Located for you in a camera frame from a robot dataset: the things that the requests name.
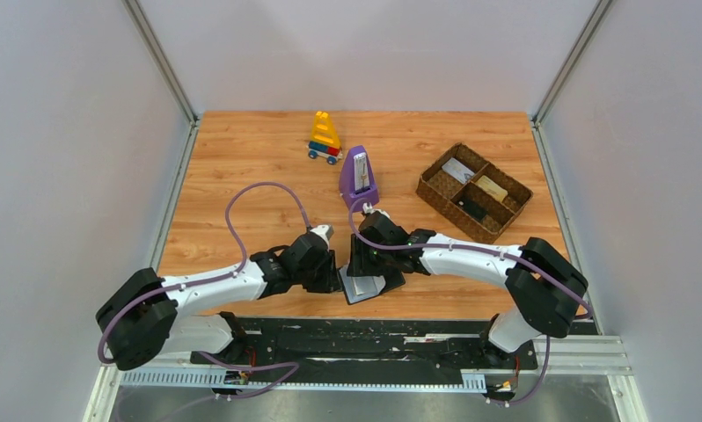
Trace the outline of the black card holder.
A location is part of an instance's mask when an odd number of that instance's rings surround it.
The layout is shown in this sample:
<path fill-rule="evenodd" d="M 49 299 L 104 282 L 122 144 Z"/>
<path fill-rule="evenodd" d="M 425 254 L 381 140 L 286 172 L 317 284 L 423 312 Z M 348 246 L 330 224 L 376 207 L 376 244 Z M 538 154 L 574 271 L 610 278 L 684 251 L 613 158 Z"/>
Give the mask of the black card holder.
<path fill-rule="evenodd" d="M 380 275 L 350 277 L 347 276 L 347 266 L 343 266 L 339 273 L 343 292 L 349 305 L 364 302 L 387 293 L 378 291 L 383 285 L 383 277 Z"/>

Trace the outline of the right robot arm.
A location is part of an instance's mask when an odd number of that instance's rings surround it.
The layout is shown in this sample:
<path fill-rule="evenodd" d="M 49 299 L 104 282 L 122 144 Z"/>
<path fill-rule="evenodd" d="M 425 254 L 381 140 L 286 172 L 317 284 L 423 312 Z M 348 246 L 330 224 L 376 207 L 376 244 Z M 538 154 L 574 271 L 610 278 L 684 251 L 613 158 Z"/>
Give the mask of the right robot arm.
<path fill-rule="evenodd" d="M 589 283 L 542 238 L 524 245 L 479 244 L 430 229 L 407 232 L 387 214 L 373 210 L 351 236 L 348 263 L 340 269 L 347 301 L 357 303 L 404 284 L 408 274 L 457 276 L 507 291 L 511 310 L 492 318 L 482 338 L 492 348 L 514 353 L 541 335 L 564 338 L 578 318 L 590 317 Z"/>

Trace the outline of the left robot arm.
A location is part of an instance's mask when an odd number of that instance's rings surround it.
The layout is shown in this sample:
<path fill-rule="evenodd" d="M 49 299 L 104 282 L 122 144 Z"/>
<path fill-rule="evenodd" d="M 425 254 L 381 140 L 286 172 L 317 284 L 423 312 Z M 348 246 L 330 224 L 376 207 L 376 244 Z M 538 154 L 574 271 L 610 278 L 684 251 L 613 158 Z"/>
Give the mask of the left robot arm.
<path fill-rule="evenodd" d="M 237 325 L 204 311 L 285 294 L 294 286 L 314 294 L 340 291 L 332 235 L 331 226 L 319 225 L 289 246 L 204 273 L 160 277 L 151 267 L 136 271 L 96 313 L 103 333 L 100 360 L 129 371 L 161 354 L 220 353 L 238 337 Z"/>

